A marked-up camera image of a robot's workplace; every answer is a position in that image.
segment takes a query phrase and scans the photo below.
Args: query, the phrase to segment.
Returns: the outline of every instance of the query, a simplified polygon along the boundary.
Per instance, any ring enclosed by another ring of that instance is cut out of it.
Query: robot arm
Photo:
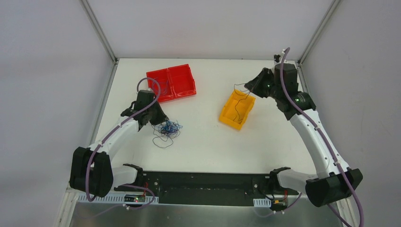
[[[157,125],[168,120],[158,102],[155,102],[146,111],[131,117],[135,112],[150,104],[154,96],[152,91],[139,91],[137,100],[121,113],[117,123],[105,136],[88,148],[79,147],[74,151],[70,175],[72,188],[85,191],[85,174],[89,157],[99,145],[100,148],[95,154],[93,167],[89,173],[89,192],[91,194],[104,197],[110,189],[125,183],[133,183],[136,180],[138,171],[142,171],[140,167],[124,164],[112,168],[111,161],[126,140],[132,138],[148,122]]]
[[[278,109],[284,113],[286,119],[291,122],[304,141],[314,162],[316,175],[296,172],[288,167],[275,169],[270,173],[269,189],[275,191],[281,188],[291,188],[306,193],[312,204],[317,207],[351,196],[351,192],[336,163],[341,163],[341,166],[347,170],[345,174],[354,189],[363,178],[360,170],[352,170],[341,157],[322,126],[311,97],[305,92],[298,91],[298,74],[295,65],[284,63],[283,67],[284,84],[288,94],[296,105],[318,124],[318,128],[323,131],[333,148],[334,154],[338,159],[337,162],[333,160],[317,128],[287,100],[281,85],[279,71],[280,64],[276,64],[272,70],[264,68],[255,79],[245,84],[245,87],[259,97],[272,97],[275,99]]]

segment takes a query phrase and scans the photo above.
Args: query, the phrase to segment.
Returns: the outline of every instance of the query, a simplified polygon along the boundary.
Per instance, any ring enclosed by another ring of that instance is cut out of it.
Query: cable
[[[270,201],[275,201],[276,198],[274,197],[274,195],[272,194],[271,196],[273,197],[273,199],[269,198],[267,195],[264,195],[264,197],[266,197],[268,200],[270,200]]]
[[[152,125],[153,128],[153,135],[155,135],[156,137],[154,137],[152,139],[152,142],[155,146],[159,147],[159,148],[167,148],[169,146],[171,146],[172,144],[174,144],[173,139],[177,138],[180,134],[181,131],[180,129],[183,128],[182,125],[180,125],[178,122],[172,122],[172,121],[166,121],[164,123],[159,124],[158,126],[154,126]],[[169,139],[171,140],[171,144],[162,147],[159,146],[155,143],[155,139],[159,138],[160,140],[162,140],[163,142],[167,142]]]
[[[148,183],[147,182],[145,182],[145,188],[148,188]],[[146,190],[143,190],[143,194],[142,194],[142,196],[145,196],[146,195]]]
[[[234,106],[234,109],[235,109],[235,111],[237,111],[237,114],[238,114],[238,116],[239,116],[238,122],[241,121],[241,115],[240,115],[239,111],[237,110],[237,106],[238,106],[238,104],[239,104],[242,100],[247,99],[250,93],[251,93],[251,92],[249,91],[248,94],[246,94],[246,97],[245,97],[245,98],[242,98],[242,99],[240,99],[240,100],[238,100],[237,104]]]
[[[160,87],[161,87],[162,84],[166,85],[166,87],[163,90],[160,90],[161,96],[166,95],[167,94],[167,89],[168,89],[168,80],[166,80],[166,82],[164,82],[164,83],[159,82],[159,84],[160,84]],[[154,82],[152,82],[152,90],[155,91],[155,83]]]
[[[246,84],[246,83],[243,83],[243,84],[234,84],[234,92],[237,94],[237,95],[239,95],[239,96],[244,96],[244,95],[246,95],[246,94],[239,94],[239,93],[237,93],[237,91],[235,90],[235,87],[236,86],[239,86],[239,85],[244,85],[244,84]]]
[[[312,120],[311,117],[309,117],[301,108],[299,108],[299,107],[295,104],[294,101],[292,101],[291,97],[289,96],[289,94],[288,94],[288,92],[287,92],[286,86],[285,86],[285,84],[284,84],[283,68],[284,68],[284,60],[286,59],[289,50],[290,50],[290,48],[288,47],[288,48],[284,51],[284,56],[283,56],[283,58],[281,59],[281,63],[280,63],[280,81],[281,81],[281,86],[283,87],[284,94],[286,95],[286,97],[287,97],[288,101],[291,103],[291,105],[292,105],[296,110],[298,110],[306,119],[308,119],[308,121],[315,127],[315,129],[317,129],[317,131],[319,132],[320,136],[322,137],[324,143],[326,144],[326,146],[327,146],[327,148],[328,148],[328,150],[329,150],[329,152],[330,152],[330,154],[331,154],[331,156],[332,156],[332,158],[333,158],[333,160],[334,160],[334,163],[336,163],[336,166],[338,167],[338,169],[339,169],[339,171],[340,171],[342,177],[344,178],[345,183],[347,184],[349,190],[351,191],[352,196],[353,196],[354,199],[355,199],[355,202],[356,202],[356,204],[357,204],[358,211],[359,211],[359,227],[363,227],[363,226],[364,226],[364,223],[365,223],[365,217],[364,217],[364,213],[363,213],[363,210],[362,210],[361,202],[359,201],[359,198],[357,197],[357,194],[355,193],[354,188],[352,187],[352,185],[351,185],[351,183],[349,182],[347,176],[345,175],[345,172],[344,172],[344,170],[342,169],[341,164],[338,163],[337,156],[335,155],[334,150],[333,150],[333,148],[331,147],[331,145],[330,145],[328,139],[327,139],[326,136],[324,135],[323,131],[318,127],[318,125],[316,124],[316,122],[314,122],[314,120]],[[340,215],[337,211],[335,211],[334,209],[331,209],[331,210],[334,212],[334,214],[335,214],[338,218],[340,218],[340,220],[341,220],[345,225],[347,225],[347,226],[349,226],[349,227],[351,226],[349,223],[347,223],[347,222],[341,217],[341,215]]]
[[[152,80],[154,83],[156,83],[157,88],[159,89],[159,92],[157,93],[156,98],[155,98],[149,105],[145,106],[143,109],[141,109],[141,110],[135,112],[133,115],[129,116],[127,119],[125,119],[124,121],[122,121],[122,122],[121,122],[121,125],[118,125],[118,126],[116,126],[114,129],[112,129],[112,130],[109,132],[109,134],[107,134],[107,135],[105,136],[105,138],[101,141],[101,143],[99,143],[99,144],[96,146],[96,148],[93,150],[93,152],[92,152],[92,154],[91,154],[91,156],[90,156],[90,158],[89,158],[88,165],[87,165],[87,172],[86,172],[86,174],[85,174],[85,193],[86,193],[86,195],[87,195],[87,200],[88,200],[89,202],[92,202],[92,201],[96,198],[96,196],[93,196],[93,197],[91,198],[91,197],[90,197],[90,194],[89,194],[89,172],[90,172],[90,166],[91,166],[92,163],[93,163],[93,158],[95,157],[96,152],[102,147],[102,145],[107,141],[107,139],[109,139],[110,136],[113,135],[113,133],[115,133],[120,127],[122,127],[122,126],[123,126],[127,121],[129,121],[131,118],[133,118],[134,116],[140,114],[141,112],[143,112],[143,111],[145,111],[146,109],[148,109],[149,107],[151,107],[155,102],[157,102],[157,100],[158,100],[159,97],[160,97],[160,93],[161,93],[160,84],[159,84],[156,80],[154,80],[154,79],[152,79],[152,78],[149,78],[149,77],[142,78],[142,79],[138,82],[138,84],[137,84],[137,91],[139,91],[139,85],[140,85],[140,83],[141,83],[142,81],[146,80],[146,79]]]
[[[286,200],[286,198],[288,198],[288,191],[284,190],[284,198],[283,198],[282,201]]]
[[[122,204],[116,204],[116,205],[114,205],[114,206],[112,206],[112,207],[109,207],[108,209],[106,209],[106,210],[103,210],[102,212],[99,212],[99,213],[97,213],[97,214],[95,214],[95,215],[93,215],[93,216],[90,216],[90,217],[83,217],[83,216],[81,216],[81,215],[79,215],[78,214],[78,210],[77,210],[77,212],[75,213],[75,215],[77,215],[79,218],[82,218],[82,219],[92,219],[92,218],[96,218],[97,216],[100,216],[100,215],[102,215],[102,214],[104,214],[104,213],[106,213],[106,212],[109,212],[109,211],[111,211],[112,209],[114,209],[114,208],[116,208],[116,207],[119,207],[119,206],[123,206],[123,207],[127,207],[127,210],[140,210],[140,209],[143,209],[143,208],[146,208],[147,206],[149,206],[151,203],[153,203],[153,201],[155,200],[155,194],[150,190],[150,189],[148,189],[148,188],[143,188],[143,187],[139,187],[139,186],[135,186],[135,185],[130,185],[130,184],[123,184],[122,186],[124,186],[124,187],[130,187],[130,188],[135,188],[135,189],[143,189],[144,191],[148,191],[151,195],[152,195],[152,200],[150,201],[150,202],[148,202],[148,203],[146,203],[146,204],[143,204],[142,206],[140,206],[140,207],[129,207],[129,206],[127,206],[125,203],[122,203]]]
[[[284,210],[282,210],[283,214],[284,214],[284,211],[287,211],[289,208],[291,208],[292,206],[294,206],[294,205],[299,201],[299,199],[301,198],[301,196],[302,196],[302,193],[300,193],[300,194],[298,195],[297,199],[296,199],[291,205],[289,205],[287,208],[285,208]],[[255,209],[253,209],[253,212],[256,214],[256,216],[258,216],[258,217],[260,217],[260,218],[267,218],[267,217],[269,217],[269,216],[271,216],[271,215],[273,215],[273,214],[276,214],[275,212],[272,212],[272,213],[267,214],[267,215],[260,215],[260,214],[258,214],[258,213],[255,211]]]

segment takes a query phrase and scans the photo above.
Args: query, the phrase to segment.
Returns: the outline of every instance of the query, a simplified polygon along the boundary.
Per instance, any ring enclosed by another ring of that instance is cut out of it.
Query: yellow storage bin
[[[240,130],[255,103],[255,97],[234,90],[221,111],[219,121]]]

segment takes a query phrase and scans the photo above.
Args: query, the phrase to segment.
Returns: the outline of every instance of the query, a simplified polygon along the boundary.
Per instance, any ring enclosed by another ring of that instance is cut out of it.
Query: blue wire
[[[164,123],[152,127],[153,127],[153,134],[156,135],[156,137],[153,138],[152,141],[156,146],[160,148],[167,148],[171,146],[174,143],[173,139],[180,135],[180,129],[183,128],[183,126],[180,125],[178,122],[172,122],[172,121],[166,121]],[[171,144],[166,147],[161,147],[155,143],[156,138],[161,139],[163,142],[167,142],[170,139]]]

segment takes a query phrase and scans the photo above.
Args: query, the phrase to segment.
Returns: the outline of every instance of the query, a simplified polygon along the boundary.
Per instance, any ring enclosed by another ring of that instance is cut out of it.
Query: white table
[[[152,142],[154,135],[149,124],[126,142],[113,159],[113,166],[132,163],[146,171],[214,173],[269,173],[274,168],[289,166],[315,173],[300,136],[272,98],[256,98],[240,131],[218,120],[233,85],[255,78],[263,67],[273,67],[273,61],[120,59],[96,139],[136,100],[136,85],[146,77],[146,72],[187,63],[197,94],[161,103],[166,115],[183,125],[181,135],[172,146],[158,148]],[[147,89],[147,83],[144,81],[140,88]]]

